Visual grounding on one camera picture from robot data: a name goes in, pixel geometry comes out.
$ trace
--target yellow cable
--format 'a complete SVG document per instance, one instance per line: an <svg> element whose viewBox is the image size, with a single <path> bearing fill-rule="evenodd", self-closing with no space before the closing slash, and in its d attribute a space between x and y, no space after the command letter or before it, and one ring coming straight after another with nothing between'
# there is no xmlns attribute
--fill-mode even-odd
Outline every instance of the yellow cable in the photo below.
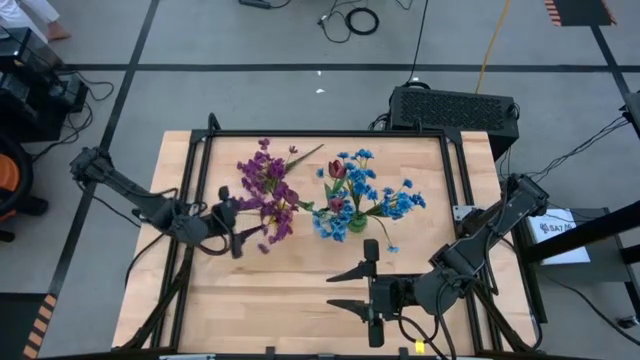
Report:
<svg viewBox="0 0 640 360"><path fill-rule="evenodd" d="M502 27L502 23L504 23L504 19L507 17L507 13L509 12L509 6L511 6L511 0L507 0L505 2L504 9L502 9L502 15L500 15L500 20L498 20L498 25L496 26L496 31L493 33L493 37L491 37L491 42L489 42L489 48L487 48L487 53L484 54L484 61L482 62L482 69L480 69L480 77L478 78L478 85L476 85L476 94L480 90L482 79L484 79L484 70L487 68L487 63L489 62L489 55L491 55L491 49L493 48L493 43L496 41L496 38L498 37L498 32Z"/></svg>

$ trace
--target purple flower cluster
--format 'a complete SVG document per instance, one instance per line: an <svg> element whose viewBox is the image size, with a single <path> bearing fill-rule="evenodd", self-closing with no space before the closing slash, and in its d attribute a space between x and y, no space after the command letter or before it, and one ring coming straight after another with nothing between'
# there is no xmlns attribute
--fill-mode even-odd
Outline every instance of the purple flower cluster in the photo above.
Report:
<svg viewBox="0 0 640 360"><path fill-rule="evenodd" d="M238 162L237 168L241 170L242 187L251 197L239 198L240 211L259 210L261 223L265 226L263 233L269 233L271 225L275 225L275 232L269 235L269 244L274 244L293 233L291 222L293 212L298 211L299 196L284 181L286 174L286 162L282 158L273 158L269 152L269 139L258 141L260 150L255 153L253 159L247 163ZM298 151L294 146L289 148L291 154ZM269 248L265 244L258 244L263 253L268 253Z"/></svg>

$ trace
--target flower bouquet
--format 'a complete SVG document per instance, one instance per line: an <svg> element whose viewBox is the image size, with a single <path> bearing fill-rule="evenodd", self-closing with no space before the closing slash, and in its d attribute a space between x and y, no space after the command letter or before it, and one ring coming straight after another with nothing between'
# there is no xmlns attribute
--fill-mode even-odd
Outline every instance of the flower bouquet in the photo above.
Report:
<svg viewBox="0 0 640 360"><path fill-rule="evenodd" d="M285 175L323 145L295 160L291 160L291 157L298 153L298 149L290 146L289 157L285 160L274 158L269 154L269 139L259 140L258 144L260 151L256 151L253 158L246 163L239 161L237 165L238 170L244 175L241 180L242 187L250 194L247 199L242 197L237 199L238 211L258 210L255 215L260 216L263 234L269 235L269 230L273 228L274 232L267 237L267 240L269 244L275 244L293 233L291 228L293 213L298 211L300 205L309 206L299 201L298 193L284 181ZM269 252L268 246L264 243L259 243L258 248L265 254Z"/></svg>
<svg viewBox="0 0 640 360"><path fill-rule="evenodd" d="M343 242L347 236L347 229L354 233L362 232L371 218L377 221L387 238L390 252L398 252L398 247L393 246L389 233L379 218L389 217L398 220L404 217L415 206L425 208L425 200L420 193L409 195L405 188L411 189L413 183L405 179L402 187L394 191L390 187L382 190L382 197L370 184L368 179L375 179L376 173L369 168L369 160L373 159L373 153L360 149L350 156L346 152L337 155L340 160L328 164L329 183L324 184L327 198L327 207L313 211L313 227L322 238L332 237L336 241ZM320 178L325 177L325 169L320 168L316 172ZM373 201L373 206L363 209L363 199Z"/></svg>

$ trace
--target black floor stripe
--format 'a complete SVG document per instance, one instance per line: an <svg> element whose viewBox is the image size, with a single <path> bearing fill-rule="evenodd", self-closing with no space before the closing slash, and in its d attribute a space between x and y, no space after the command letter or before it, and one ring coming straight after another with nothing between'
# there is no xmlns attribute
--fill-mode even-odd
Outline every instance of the black floor stripe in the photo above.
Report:
<svg viewBox="0 0 640 360"><path fill-rule="evenodd" d="M158 9L158 3L159 0L151 1L149 10L147 11L147 15L144 19L144 23L142 24L142 29L140 30L140 34L138 35L136 46L134 48L133 54L131 55L131 60L129 61L128 68L126 69L127 72L124 75L122 85L120 85L120 90L118 91L118 95L113 105L111 116L109 117L109 122L107 123L102 141L100 142L100 146L105 149L108 149L109 145L111 145L111 140L113 139L116 125L118 124L120 114L122 113L122 108L124 107L129 89L131 88L131 82L133 81L133 76L135 74L134 65L137 64L138 61L140 61L140 56L142 55L144 44L147 40L147 37L149 36L151 24L153 23L153 18L155 17L156 10ZM76 250L76 245L78 244L78 240L80 239L82 227L87 218L89 207L91 206L91 195L93 195L95 189L95 184L90 184L87 187L87 191L82 195L80 205L78 205L76 214L73 217L71 229L69 230L69 234L67 235L67 240L65 241L64 247L62 249L62 254L60 255L60 259L58 260L56 270L53 273L51 284L49 285L49 293L55 295L56 297L60 295L64 280L67 277L69 265L71 265L71 259L73 258L73 254Z"/></svg>
<svg viewBox="0 0 640 360"><path fill-rule="evenodd" d="M620 94L623 96L629 93L629 86L627 82L624 80L624 76L620 71L620 67L616 62L616 59L613 57L613 53L607 44L607 40L605 40L602 31L599 26L592 26L591 32L593 32L593 36L596 38L596 42L600 47L600 51L602 51L602 56L607 61L607 65L611 69L611 74L613 75L613 79L616 81L616 85L618 85L618 90L620 90Z"/></svg>
<svg viewBox="0 0 640 360"><path fill-rule="evenodd" d="M416 71L479 72L482 65L418 64ZM640 72L640 65L618 66L622 72ZM285 71L411 71L411 64L68 64L74 71L183 71L183 72L285 72ZM610 65L488 65L487 72L504 73L598 73L611 72Z"/></svg>

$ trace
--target black metal frame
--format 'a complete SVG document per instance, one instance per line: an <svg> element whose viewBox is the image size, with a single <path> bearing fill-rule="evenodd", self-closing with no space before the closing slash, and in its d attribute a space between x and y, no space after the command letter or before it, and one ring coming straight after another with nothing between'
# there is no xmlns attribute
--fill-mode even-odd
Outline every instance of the black metal frame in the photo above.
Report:
<svg viewBox="0 0 640 360"><path fill-rule="evenodd" d="M450 202L450 210L451 210L451 218L452 223L455 226L455 217L453 214L453 207L458 205L458 198L456 194L456 187L454 182L453 170L451 159L449 155L449 147L448 141L451 140L455 145L456 157L458 161L458 168L460 170L460 178L462 182L462 190L464 193L465 202L467 205L473 205L473 194L471 190L471 182L469 179L469 174L467 170L467 163L464 155L464 150L462 148L462 140L460 135L457 136L455 134L445 134L442 130L429 130L429 131L421 131L421 132L409 132L409 131L382 131L382 132L371 132L371 131L339 131L339 130L221 130L215 118L209 118L209 129L204 130L193 130L191 133L190 141L189 141L189 149L187 152L187 159L185 164L185 170L182 178L182 185L180 188L180 199L186 200L188 197L188 188L191 182L191 178L193 175L193 168L195 166L195 155L200 142L204 142L204 154L202 156L202 161L200 163L200 173L198 176L198 182L196 186L196 192L194 194L195 201L201 201L204 185L206 183L207 178L207 170L209 167L209 159L211 156L211 148L213 144L213 140L215 137L369 137L369 138L391 138L391 137L426 137L426 138L436 138L440 143L440 150L442 152L442 162L443 162L443 170L445 181L447 184L447 192L449 196ZM177 254L178 254L178 243L175 239L171 240L169 251L167 253L167 260L165 264L165 271L162 280L160 297L162 298L168 291L168 287L171 284L173 274L175 271ZM193 248L188 247L185 251L183 260L187 262L186 266L189 269L189 273L191 270L191 265L193 262ZM178 293L178 299L176 302L176 312L174 321L171 329L170 343L169 348L177 350L180 342L180 335L182 330L182 323L184 320L184 310L186 306L186 299L189 287L189 275L187 275L187 281L180 289ZM478 317L478 310L476 306L476 301L473 295L469 295L466 297L467 303L467 313L469 317L469 325L471 332L471 339L473 342L474 353L477 355L480 352L484 351L483 343L482 343L482 331L480 329L480 319ZM501 336L498 331L497 326L494 324L493 320L489 317L488 325L490 329L491 335L491 344L493 350L502 351L502 343ZM162 338L162 332L164 328L164 319L160 321L156 326L151 340L151 348L160 347L160 339ZM401 358L414 358L402 356L403 349L400 348ZM377 356L375 358L378 359L396 359L397 356Z"/></svg>

